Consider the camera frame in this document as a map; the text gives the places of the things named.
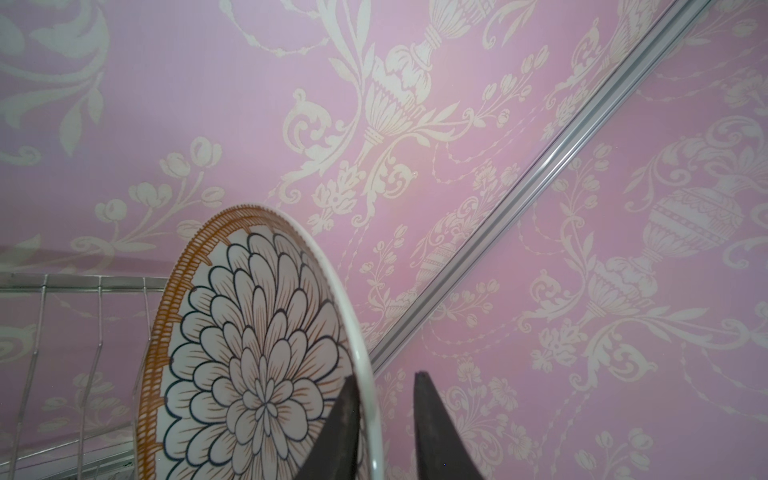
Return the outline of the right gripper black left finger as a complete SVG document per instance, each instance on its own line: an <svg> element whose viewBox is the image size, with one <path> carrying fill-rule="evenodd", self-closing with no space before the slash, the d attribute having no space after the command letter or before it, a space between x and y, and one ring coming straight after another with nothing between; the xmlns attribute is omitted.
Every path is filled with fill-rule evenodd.
<svg viewBox="0 0 768 480"><path fill-rule="evenodd" d="M354 375L344 385L295 480L353 480L357 473L360 399Z"/></svg>

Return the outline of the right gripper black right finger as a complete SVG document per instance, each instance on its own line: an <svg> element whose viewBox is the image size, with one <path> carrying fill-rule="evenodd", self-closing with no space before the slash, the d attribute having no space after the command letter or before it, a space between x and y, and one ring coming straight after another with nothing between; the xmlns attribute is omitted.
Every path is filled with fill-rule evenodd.
<svg viewBox="0 0 768 480"><path fill-rule="evenodd" d="M426 371L415 374L413 394L418 478L482 479Z"/></svg>

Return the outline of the white floral plate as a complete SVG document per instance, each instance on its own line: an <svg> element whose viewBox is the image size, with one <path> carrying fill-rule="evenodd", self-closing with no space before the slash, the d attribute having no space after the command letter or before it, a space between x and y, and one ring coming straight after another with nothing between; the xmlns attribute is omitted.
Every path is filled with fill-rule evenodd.
<svg viewBox="0 0 768 480"><path fill-rule="evenodd" d="M239 205L207 221L165 286L136 424L141 479L290 479L345 380L362 407L357 475L385 475L360 324L331 263L293 219Z"/></svg>

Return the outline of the silver metal dish rack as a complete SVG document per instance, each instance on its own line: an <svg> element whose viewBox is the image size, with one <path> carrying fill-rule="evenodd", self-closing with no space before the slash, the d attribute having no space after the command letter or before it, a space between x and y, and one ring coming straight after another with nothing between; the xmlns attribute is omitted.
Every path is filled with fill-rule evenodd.
<svg viewBox="0 0 768 480"><path fill-rule="evenodd" d="M135 479L163 277L1 276L1 476Z"/></svg>

